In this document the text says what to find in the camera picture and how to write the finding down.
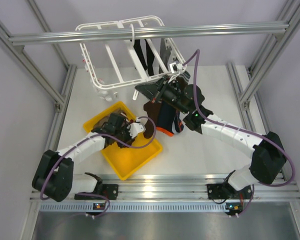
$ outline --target white floor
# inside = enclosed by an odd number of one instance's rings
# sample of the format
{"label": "white floor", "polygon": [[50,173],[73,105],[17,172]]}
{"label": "white floor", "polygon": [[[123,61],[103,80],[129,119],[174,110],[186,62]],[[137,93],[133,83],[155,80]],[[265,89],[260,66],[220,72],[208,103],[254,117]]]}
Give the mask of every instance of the white floor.
{"label": "white floor", "polygon": [[[188,72],[193,76],[194,68]],[[244,66],[237,66],[242,85],[249,81]],[[124,68],[126,76],[136,74],[134,68]],[[116,78],[109,68],[97,69],[102,78]],[[203,105],[226,121],[242,126],[233,88],[225,66],[200,66],[198,68],[198,86],[205,96]],[[146,116],[143,105],[147,102],[141,94],[137,101],[132,100],[133,87],[119,88],[118,101],[123,101],[137,116]],[[89,74],[78,69],[71,93],[67,114],[59,141],[59,149],[64,148],[81,138],[86,133],[83,123],[113,104],[101,100],[90,82]],[[264,133],[258,108],[251,102],[251,114],[257,131]],[[192,174],[228,174],[241,168],[249,159],[238,150],[208,136],[190,131],[186,127],[179,135],[169,137],[158,132],[156,138],[163,145],[163,152],[148,162],[135,175],[192,175]],[[75,163],[75,173],[90,172],[102,175],[114,175],[101,153],[96,153],[80,164]]]}

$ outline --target gray wall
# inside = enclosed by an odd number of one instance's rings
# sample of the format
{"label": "gray wall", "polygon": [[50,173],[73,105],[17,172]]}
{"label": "gray wall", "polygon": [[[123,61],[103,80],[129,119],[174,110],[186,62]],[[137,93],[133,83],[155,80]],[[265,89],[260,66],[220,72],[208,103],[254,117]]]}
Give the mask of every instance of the gray wall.
{"label": "gray wall", "polygon": [[[286,0],[37,0],[53,31],[74,31],[80,24],[118,21],[148,15],[160,17],[166,26],[235,24],[273,21]],[[237,65],[250,65],[264,35],[206,36],[175,38],[187,59],[200,48],[200,65],[224,65],[235,60]],[[132,67],[126,50],[115,41],[113,51],[119,67]],[[62,44],[67,59],[82,65],[78,44]],[[91,55],[97,56],[96,68],[110,67],[103,44],[90,43]]]}
{"label": "gray wall", "polygon": [[[23,0],[0,0],[0,19],[12,33],[41,31]],[[25,49],[60,90],[66,71],[52,48]],[[50,97],[0,47],[0,240],[19,239],[53,116]]]}
{"label": "gray wall", "polygon": [[272,129],[295,163],[300,188],[300,30],[259,92]]}

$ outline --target metal plate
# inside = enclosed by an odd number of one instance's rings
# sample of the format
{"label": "metal plate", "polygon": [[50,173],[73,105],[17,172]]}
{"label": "metal plate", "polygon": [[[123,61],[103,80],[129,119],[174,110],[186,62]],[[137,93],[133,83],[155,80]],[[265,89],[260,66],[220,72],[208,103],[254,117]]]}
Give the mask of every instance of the metal plate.
{"label": "metal plate", "polygon": [[40,212],[32,240],[299,240],[288,203],[253,203],[225,213],[118,212],[100,218]]}

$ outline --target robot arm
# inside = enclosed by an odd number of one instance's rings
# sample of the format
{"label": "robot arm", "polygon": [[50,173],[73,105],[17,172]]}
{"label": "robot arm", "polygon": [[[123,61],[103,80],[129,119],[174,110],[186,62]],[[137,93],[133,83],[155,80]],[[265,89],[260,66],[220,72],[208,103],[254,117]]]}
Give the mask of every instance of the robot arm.
{"label": "robot arm", "polygon": [[[251,164],[231,172],[226,178],[222,191],[229,198],[254,183],[271,184],[286,163],[286,158],[274,146],[257,136],[225,127],[225,125],[232,124],[225,122],[202,105],[199,108],[204,116],[223,124],[223,126],[206,121],[201,117],[195,106],[192,84],[180,91],[170,83],[168,76],[164,76],[156,82],[139,84],[135,86],[135,89],[153,103],[163,100],[180,112],[187,114],[183,121],[190,130],[220,139],[251,158]],[[205,97],[199,87],[196,91],[198,105],[200,105]],[[277,134],[269,132],[265,137],[282,147]]]}
{"label": "robot arm", "polygon": [[[95,126],[80,141],[57,151],[47,150],[44,152],[32,180],[32,187],[41,191],[49,172],[56,162],[65,155],[47,182],[44,194],[57,202],[61,202],[69,194],[94,192],[98,181],[100,182],[101,179],[91,173],[74,174],[74,162],[80,163],[90,155],[113,144],[115,140],[108,136],[114,136],[131,145],[137,135],[144,130],[145,127],[140,122],[130,123],[124,116],[112,113],[107,122],[102,126]],[[120,148],[125,147],[119,142],[117,144]]]}

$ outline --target yellow tray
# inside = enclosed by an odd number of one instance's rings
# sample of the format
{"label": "yellow tray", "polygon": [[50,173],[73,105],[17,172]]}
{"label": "yellow tray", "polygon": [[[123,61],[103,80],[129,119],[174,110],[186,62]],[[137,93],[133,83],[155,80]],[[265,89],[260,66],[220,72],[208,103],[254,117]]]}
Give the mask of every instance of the yellow tray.
{"label": "yellow tray", "polygon": [[[91,132],[97,122],[110,115],[117,109],[123,110],[129,120],[136,119],[136,116],[129,110],[129,108],[122,101],[118,101],[108,109],[85,122],[83,124],[84,130],[87,133]],[[139,134],[132,146],[143,146],[149,141],[150,139],[145,139],[143,134]],[[120,148],[116,143],[114,143],[103,149],[101,153],[118,177],[124,181],[143,165],[161,153],[162,150],[162,145],[156,139],[154,139],[150,145],[140,149],[128,147]]]}

